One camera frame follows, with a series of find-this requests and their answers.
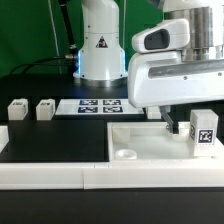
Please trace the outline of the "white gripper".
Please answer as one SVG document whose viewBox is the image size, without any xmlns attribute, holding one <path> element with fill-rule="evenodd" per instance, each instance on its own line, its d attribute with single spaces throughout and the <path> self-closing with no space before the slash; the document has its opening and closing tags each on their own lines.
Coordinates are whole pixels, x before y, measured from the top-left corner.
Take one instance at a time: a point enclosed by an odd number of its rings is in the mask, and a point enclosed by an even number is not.
<svg viewBox="0 0 224 224">
<path fill-rule="evenodd" d="M 224 99 L 224 59 L 182 62 L 178 51 L 135 54 L 128 67 L 128 99 L 136 108 L 160 106 L 171 134 L 179 123 L 171 107 Z"/>
</svg>

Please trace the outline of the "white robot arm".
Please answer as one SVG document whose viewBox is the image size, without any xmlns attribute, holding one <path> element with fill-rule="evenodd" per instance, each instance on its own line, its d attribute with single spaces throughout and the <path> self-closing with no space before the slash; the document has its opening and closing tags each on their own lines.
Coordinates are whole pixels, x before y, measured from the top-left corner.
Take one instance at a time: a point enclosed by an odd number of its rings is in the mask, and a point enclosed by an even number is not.
<svg viewBox="0 0 224 224">
<path fill-rule="evenodd" d="M 129 61 L 118 41 L 114 0 L 82 0 L 84 45 L 74 79 L 110 87 L 127 82 L 136 108 L 224 99 L 224 0 L 148 0 L 162 21 L 132 37 Z"/>
</svg>

